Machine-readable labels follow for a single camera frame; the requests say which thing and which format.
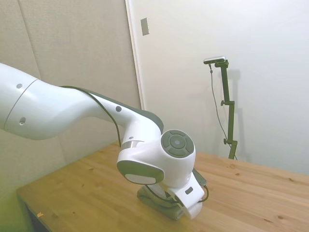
wood grain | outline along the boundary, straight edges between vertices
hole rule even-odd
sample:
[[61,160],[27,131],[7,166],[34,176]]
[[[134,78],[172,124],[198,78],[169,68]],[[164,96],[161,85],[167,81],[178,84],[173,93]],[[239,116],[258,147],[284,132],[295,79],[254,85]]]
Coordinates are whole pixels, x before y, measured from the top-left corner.
[[309,232],[309,176],[199,153],[210,191],[194,219],[141,203],[110,145],[18,190],[52,232]]

wall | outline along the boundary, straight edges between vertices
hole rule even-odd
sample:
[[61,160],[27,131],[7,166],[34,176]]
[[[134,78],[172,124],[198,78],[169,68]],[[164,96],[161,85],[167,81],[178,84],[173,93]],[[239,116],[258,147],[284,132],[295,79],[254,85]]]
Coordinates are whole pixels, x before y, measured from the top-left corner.
[[[2,0],[0,62],[140,108],[122,0]],[[114,125],[96,118],[45,141],[0,131],[0,231],[31,231],[17,188],[116,140]]]
[[[238,159],[309,174],[308,1],[128,2],[145,109],[161,117],[166,130],[184,130],[198,151],[228,157],[203,64],[225,55]],[[150,34],[142,36],[145,17]],[[220,70],[213,74],[227,129]]]

gray cable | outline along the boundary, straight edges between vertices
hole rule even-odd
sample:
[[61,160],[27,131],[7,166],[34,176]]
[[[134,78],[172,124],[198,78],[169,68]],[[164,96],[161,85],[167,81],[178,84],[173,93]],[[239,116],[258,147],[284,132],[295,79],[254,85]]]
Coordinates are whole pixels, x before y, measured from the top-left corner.
[[211,90],[212,90],[214,105],[215,105],[215,107],[216,107],[216,113],[217,113],[217,118],[218,118],[220,127],[221,127],[221,129],[222,129],[222,131],[223,131],[223,134],[224,134],[224,136],[225,136],[225,139],[227,140],[226,133],[225,133],[225,131],[224,131],[224,129],[223,129],[223,126],[222,126],[222,124],[221,124],[221,120],[220,120],[219,114],[218,114],[217,101],[216,101],[216,98],[215,98],[215,96],[214,96],[214,91],[213,91],[213,80],[212,80],[212,79],[213,79],[213,78],[212,78],[212,69],[211,69]]

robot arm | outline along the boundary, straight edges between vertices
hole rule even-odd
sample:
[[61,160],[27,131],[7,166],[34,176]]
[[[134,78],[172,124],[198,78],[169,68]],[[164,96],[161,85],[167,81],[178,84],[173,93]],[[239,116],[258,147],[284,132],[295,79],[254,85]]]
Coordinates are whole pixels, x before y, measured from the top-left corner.
[[[192,170],[195,146],[180,130],[162,134],[154,114],[134,109],[87,90],[125,129],[117,168],[136,184],[158,184],[194,218],[201,210],[204,191]],[[0,129],[24,138],[56,136],[84,117],[111,118],[85,93],[50,85],[0,63]]]

